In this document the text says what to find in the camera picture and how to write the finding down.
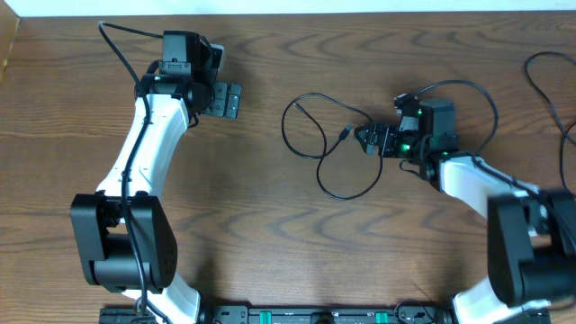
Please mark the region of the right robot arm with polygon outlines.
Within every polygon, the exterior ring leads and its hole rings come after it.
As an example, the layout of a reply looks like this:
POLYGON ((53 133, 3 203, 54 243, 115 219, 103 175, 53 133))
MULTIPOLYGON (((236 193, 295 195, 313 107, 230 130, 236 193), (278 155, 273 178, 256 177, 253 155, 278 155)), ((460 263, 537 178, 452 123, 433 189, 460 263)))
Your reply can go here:
POLYGON ((488 223, 488 276, 459 292, 445 323, 533 320, 575 294, 575 197, 506 175, 460 149, 450 100, 395 101, 400 122, 354 130, 363 151, 417 166, 415 175, 488 223))

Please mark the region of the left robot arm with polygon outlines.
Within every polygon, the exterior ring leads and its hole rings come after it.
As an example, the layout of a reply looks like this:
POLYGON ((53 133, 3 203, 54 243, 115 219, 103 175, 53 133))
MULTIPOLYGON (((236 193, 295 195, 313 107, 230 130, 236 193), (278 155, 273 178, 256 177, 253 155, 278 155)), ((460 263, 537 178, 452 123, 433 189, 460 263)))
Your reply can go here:
POLYGON ((234 120, 241 87, 217 79, 225 49, 191 31, 164 31, 162 57, 134 81, 135 114, 120 154, 70 218, 85 280, 134 301, 103 323, 213 323, 210 306, 177 272, 176 237, 161 206, 180 139, 200 115, 234 120))

